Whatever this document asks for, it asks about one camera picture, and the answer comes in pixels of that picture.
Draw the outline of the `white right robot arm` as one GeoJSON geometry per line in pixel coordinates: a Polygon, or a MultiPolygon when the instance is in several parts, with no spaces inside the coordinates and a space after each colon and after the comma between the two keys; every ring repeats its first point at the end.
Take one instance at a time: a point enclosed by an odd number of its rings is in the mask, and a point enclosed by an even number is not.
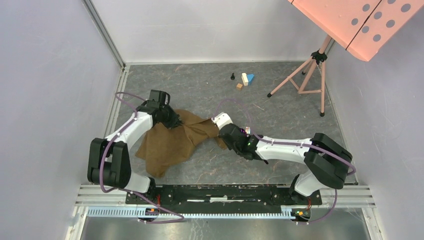
{"type": "Polygon", "coordinates": [[[289,189],[289,199],[302,204],[322,188],[340,190],[347,176],[354,174],[352,154],[324,133],[312,138],[289,140],[248,134],[233,123],[219,127],[219,137],[229,150],[246,160],[283,160],[307,167],[297,175],[289,189]]]}

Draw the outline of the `brown cloth napkin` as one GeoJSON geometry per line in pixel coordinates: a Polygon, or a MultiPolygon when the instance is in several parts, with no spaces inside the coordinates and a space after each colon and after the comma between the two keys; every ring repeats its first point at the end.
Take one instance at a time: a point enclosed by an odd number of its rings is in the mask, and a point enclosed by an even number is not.
{"type": "Polygon", "coordinates": [[[162,178],[169,167],[186,162],[196,147],[208,139],[226,150],[219,138],[219,128],[210,118],[202,118],[190,111],[177,109],[182,125],[167,128],[157,123],[144,135],[135,156],[145,161],[146,172],[155,178],[162,178]]]}

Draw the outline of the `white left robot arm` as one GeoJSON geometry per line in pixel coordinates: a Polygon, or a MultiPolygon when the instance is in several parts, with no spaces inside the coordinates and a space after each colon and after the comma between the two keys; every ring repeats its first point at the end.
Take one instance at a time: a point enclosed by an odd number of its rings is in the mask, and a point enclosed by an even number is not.
{"type": "Polygon", "coordinates": [[[157,190],[151,177],[139,175],[131,168],[129,151],[136,141],[157,124],[168,129],[182,125],[180,116],[170,106],[170,95],[161,90],[151,90],[142,104],[131,106],[130,118],[115,132],[105,138],[94,138],[89,147],[87,179],[103,186],[108,192],[114,189],[138,192],[145,204],[153,203],[157,190]]]}

